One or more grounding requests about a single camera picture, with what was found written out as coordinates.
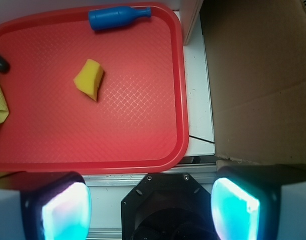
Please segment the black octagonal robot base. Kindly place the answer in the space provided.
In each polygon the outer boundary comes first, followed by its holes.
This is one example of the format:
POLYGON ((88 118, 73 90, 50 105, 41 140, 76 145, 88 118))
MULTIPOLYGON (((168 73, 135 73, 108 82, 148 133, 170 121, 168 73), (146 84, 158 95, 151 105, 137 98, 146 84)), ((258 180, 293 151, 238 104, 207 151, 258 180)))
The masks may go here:
POLYGON ((121 200, 124 240, 215 240, 211 195, 188 173, 151 173, 121 200))

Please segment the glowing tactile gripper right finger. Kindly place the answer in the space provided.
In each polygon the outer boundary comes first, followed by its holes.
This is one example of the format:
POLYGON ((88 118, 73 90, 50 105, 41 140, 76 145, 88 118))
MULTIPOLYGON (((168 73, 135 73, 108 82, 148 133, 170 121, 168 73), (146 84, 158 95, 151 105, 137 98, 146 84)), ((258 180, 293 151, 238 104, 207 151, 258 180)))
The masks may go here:
POLYGON ((306 164, 221 167, 211 213, 221 240, 306 240, 306 164))

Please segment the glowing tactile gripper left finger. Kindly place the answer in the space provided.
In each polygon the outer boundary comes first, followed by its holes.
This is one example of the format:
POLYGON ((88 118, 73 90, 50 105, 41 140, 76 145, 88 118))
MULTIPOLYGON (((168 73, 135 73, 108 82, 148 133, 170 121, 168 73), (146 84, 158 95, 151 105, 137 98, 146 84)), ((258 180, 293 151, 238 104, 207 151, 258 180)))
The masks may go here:
POLYGON ((85 240, 90 221, 81 174, 0 172, 0 240, 85 240))

